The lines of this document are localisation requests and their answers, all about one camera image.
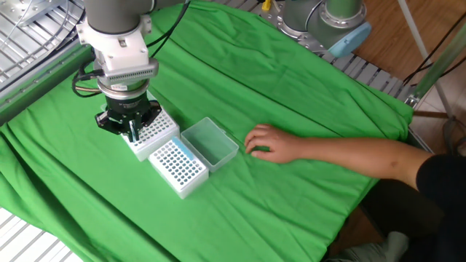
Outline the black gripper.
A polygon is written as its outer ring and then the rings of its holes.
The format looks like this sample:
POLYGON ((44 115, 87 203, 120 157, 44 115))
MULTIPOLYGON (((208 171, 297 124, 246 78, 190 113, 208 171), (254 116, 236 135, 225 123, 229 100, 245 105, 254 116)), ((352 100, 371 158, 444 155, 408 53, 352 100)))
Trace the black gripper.
POLYGON ((96 114, 95 121, 99 128, 115 135, 126 135, 132 141, 133 133, 127 117, 133 118, 134 115, 139 114, 135 140, 140 140, 141 130, 148 127, 161 111, 159 102, 149 100, 146 92, 138 97, 124 100, 106 97, 106 110, 96 114))

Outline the person's right hand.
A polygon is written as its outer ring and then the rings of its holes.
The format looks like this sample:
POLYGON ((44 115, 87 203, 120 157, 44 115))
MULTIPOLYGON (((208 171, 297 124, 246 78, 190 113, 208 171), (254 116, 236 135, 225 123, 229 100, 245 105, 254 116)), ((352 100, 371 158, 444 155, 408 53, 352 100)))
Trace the person's right hand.
POLYGON ((245 152, 268 162, 285 164, 305 156, 305 139, 270 124, 256 125, 245 137, 245 152))

